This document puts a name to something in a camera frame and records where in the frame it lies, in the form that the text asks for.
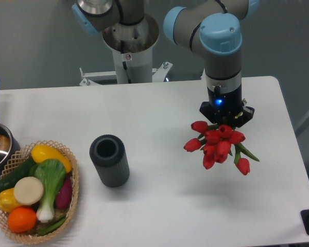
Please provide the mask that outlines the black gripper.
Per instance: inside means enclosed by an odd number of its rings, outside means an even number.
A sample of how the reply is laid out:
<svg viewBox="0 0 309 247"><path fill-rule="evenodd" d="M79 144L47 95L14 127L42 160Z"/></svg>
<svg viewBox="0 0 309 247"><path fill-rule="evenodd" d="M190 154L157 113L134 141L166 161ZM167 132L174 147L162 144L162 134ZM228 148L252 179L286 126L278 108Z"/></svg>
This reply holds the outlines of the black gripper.
<svg viewBox="0 0 309 247"><path fill-rule="evenodd" d="M213 124L240 128L253 118L255 109L242 102L241 86L228 93L215 86L213 90L208 89L208 96L209 100L201 104L199 111Z"/></svg>

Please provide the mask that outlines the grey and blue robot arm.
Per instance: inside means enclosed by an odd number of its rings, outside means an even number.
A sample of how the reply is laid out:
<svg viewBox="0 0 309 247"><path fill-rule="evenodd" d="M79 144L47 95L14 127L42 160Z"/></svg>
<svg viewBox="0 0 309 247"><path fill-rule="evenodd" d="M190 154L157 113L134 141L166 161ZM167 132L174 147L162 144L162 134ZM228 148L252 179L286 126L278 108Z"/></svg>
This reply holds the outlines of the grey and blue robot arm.
<svg viewBox="0 0 309 247"><path fill-rule="evenodd" d="M111 49L119 84L151 82L152 50L160 31L204 61L208 101L200 112L214 124L241 127L254 109L242 101L240 21L258 1L205 1L193 9L174 7L160 27L143 1L76 1L72 11L85 32L101 33Z"/></svg>

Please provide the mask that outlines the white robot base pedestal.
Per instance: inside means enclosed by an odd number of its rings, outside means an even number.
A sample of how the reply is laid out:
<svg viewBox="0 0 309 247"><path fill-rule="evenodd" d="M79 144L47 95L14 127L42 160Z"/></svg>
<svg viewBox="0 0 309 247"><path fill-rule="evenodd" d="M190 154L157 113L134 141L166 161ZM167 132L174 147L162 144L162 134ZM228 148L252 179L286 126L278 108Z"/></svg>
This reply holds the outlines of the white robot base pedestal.
<svg viewBox="0 0 309 247"><path fill-rule="evenodd" d="M148 14L136 25L116 23L102 32L111 49L118 84L152 82L152 50L159 26Z"/></svg>

